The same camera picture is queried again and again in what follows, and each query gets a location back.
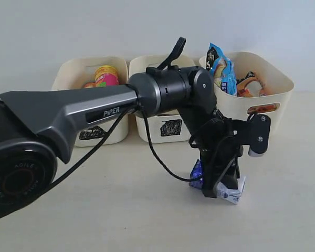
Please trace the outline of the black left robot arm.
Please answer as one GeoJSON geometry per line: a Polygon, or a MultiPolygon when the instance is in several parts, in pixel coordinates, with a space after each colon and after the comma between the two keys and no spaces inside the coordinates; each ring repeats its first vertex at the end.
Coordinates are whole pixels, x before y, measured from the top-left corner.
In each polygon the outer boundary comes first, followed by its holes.
{"type": "Polygon", "coordinates": [[[177,110],[202,159],[203,194],[216,197],[218,182],[236,188],[242,145],[233,120],[216,107],[202,67],[148,68],[127,84],[62,91],[0,94],[0,219],[57,186],[58,160],[70,161],[77,134],[129,114],[147,120],[177,110]]]}

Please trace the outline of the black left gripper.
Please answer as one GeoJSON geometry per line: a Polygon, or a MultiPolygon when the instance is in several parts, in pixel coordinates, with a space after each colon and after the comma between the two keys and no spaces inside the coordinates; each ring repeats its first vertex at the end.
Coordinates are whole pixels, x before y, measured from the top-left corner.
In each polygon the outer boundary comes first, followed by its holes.
{"type": "Polygon", "coordinates": [[[189,145],[198,149],[202,163],[202,175],[197,178],[179,178],[192,182],[202,180],[205,197],[217,198],[217,184],[228,189],[238,189],[238,158],[243,149],[234,139],[231,121],[216,108],[206,110],[200,106],[185,105],[178,109],[191,134],[189,145]]]}

